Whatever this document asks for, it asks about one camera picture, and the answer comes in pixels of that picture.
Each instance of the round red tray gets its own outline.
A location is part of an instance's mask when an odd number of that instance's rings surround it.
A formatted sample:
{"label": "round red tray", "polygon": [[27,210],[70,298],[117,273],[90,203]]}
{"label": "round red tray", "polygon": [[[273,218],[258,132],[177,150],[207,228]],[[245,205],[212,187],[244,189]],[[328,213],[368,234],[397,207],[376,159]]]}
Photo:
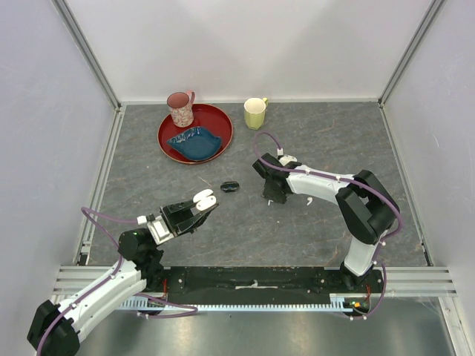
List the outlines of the round red tray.
{"label": "round red tray", "polygon": [[[158,128],[158,144],[160,145],[160,148],[162,148],[163,153],[171,159],[187,165],[199,165],[204,162],[209,162],[221,155],[231,143],[234,131],[229,117],[221,109],[218,109],[213,105],[193,104],[193,117],[194,120],[190,126],[179,128],[173,123],[171,115],[168,115]],[[182,154],[171,148],[171,146],[166,143],[173,136],[181,134],[189,128],[194,128],[196,126],[203,126],[213,135],[221,137],[221,147],[219,151],[214,156],[203,161],[191,161],[186,159]]]}

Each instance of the blue square dish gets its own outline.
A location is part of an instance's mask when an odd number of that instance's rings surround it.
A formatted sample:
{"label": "blue square dish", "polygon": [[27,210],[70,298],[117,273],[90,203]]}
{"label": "blue square dish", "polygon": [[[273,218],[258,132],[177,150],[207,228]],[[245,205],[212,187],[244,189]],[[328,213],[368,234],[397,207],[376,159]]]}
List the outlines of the blue square dish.
{"label": "blue square dish", "polygon": [[203,161],[213,157],[221,147],[221,138],[206,128],[197,126],[170,138],[167,143],[191,161]]}

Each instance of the pink patterned mug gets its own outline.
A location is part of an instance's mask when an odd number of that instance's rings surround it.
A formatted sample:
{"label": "pink patterned mug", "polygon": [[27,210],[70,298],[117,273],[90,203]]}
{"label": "pink patterned mug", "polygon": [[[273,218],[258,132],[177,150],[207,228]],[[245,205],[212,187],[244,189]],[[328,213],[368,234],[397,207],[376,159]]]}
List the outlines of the pink patterned mug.
{"label": "pink patterned mug", "polygon": [[179,128],[185,128],[193,123],[194,91],[188,90],[186,93],[173,93],[166,101],[170,108],[173,123]]}

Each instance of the plate rim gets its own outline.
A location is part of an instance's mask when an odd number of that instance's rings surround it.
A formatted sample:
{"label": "plate rim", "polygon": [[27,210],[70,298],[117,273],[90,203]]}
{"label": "plate rim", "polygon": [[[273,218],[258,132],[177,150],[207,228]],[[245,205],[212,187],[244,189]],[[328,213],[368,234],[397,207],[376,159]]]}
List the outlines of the plate rim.
{"label": "plate rim", "polygon": [[169,159],[173,159],[175,162],[179,162],[179,163],[183,163],[184,165],[200,165],[200,164],[203,164],[203,163],[207,163],[209,161],[212,161],[213,159],[215,158],[218,158],[221,154],[223,154],[223,152],[229,147],[229,145],[231,145],[231,142],[232,142],[232,139],[235,135],[235,126],[232,124],[232,121],[231,121],[231,118],[228,116],[227,113],[225,113],[224,111],[222,111],[218,106],[214,106],[214,105],[211,105],[211,104],[202,104],[202,103],[199,103],[197,102],[196,104],[193,104],[193,106],[195,105],[203,105],[203,106],[210,106],[212,108],[215,108],[215,109],[218,109],[221,113],[224,114],[224,116],[228,119],[229,121],[229,124],[231,125],[231,138],[229,139],[229,142],[228,144],[223,148],[223,150],[221,152],[218,152],[216,154],[214,154],[213,156],[209,157],[208,159],[204,159],[203,161],[191,161],[191,162],[185,162],[185,161],[180,161],[179,159],[176,159],[176,158],[173,158],[172,156],[170,156],[169,154],[167,154],[165,152],[165,150],[163,150],[163,147],[162,145],[160,144],[160,137],[159,137],[159,134],[160,134],[160,129],[162,128],[162,125],[163,123],[165,122],[166,118],[169,117],[171,114],[169,113],[167,116],[165,116],[165,118],[162,120],[162,122],[160,123],[160,126],[158,127],[158,130],[157,130],[157,142],[158,142],[158,146],[160,147],[160,150],[162,150],[162,152],[169,158]]}

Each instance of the mug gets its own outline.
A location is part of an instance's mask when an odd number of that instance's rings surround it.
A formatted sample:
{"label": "mug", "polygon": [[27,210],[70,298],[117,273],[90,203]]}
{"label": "mug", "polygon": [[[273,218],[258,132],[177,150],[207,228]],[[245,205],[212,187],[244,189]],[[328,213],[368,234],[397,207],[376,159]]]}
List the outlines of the mug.
{"label": "mug", "polygon": [[179,128],[185,128],[193,123],[194,91],[188,90],[186,93],[173,93],[166,100],[170,109],[173,123]]}
{"label": "mug", "polygon": [[244,103],[244,119],[248,128],[257,130],[262,126],[267,104],[267,98],[251,98],[246,100]]}

